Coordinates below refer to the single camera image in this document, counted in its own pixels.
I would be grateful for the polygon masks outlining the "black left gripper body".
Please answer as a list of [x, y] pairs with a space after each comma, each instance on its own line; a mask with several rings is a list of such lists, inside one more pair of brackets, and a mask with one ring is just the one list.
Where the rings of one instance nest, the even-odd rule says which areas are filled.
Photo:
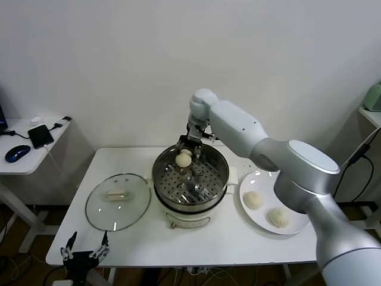
[[73, 257], [65, 261], [67, 279], [85, 281], [89, 271], [99, 265], [99, 259], [91, 251], [74, 252]]

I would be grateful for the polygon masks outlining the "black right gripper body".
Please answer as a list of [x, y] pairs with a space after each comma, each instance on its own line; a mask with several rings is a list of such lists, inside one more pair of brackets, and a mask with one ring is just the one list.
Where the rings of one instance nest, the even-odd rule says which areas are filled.
[[209, 139], [209, 134], [205, 132], [209, 126], [208, 120], [189, 119], [186, 125], [186, 135], [180, 135], [178, 148], [195, 149], [202, 145], [203, 139]]

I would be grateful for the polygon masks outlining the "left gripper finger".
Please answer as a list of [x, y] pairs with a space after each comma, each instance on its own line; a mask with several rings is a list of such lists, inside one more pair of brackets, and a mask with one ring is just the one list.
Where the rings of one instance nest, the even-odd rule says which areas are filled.
[[72, 248], [74, 246], [74, 242], [77, 237], [77, 231], [74, 232], [74, 234], [68, 239], [65, 247], [60, 248], [60, 253], [63, 259], [72, 259], [73, 253], [72, 253]]
[[102, 238], [101, 245], [90, 254], [90, 258], [104, 259], [105, 256], [109, 253], [109, 251], [110, 251], [110, 247], [108, 243], [108, 232], [105, 231], [104, 236]]

